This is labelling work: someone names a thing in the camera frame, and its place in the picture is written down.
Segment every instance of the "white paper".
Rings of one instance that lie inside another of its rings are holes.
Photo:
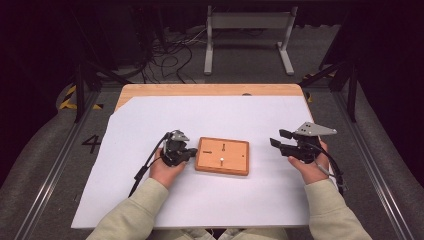
[[[156,228],[307,225],[304,183],[269,138],[296,145],[279,129],[312,122],[302,96],[134,97],[108,124],[72,228],[94,228],[126,199],[134,176],[166,132],[185,133],[188,148],[200,137],[248,141],[246,177],[197,172],[194,158],[172,186]],[[145,174],[141,183],[147,178]]]

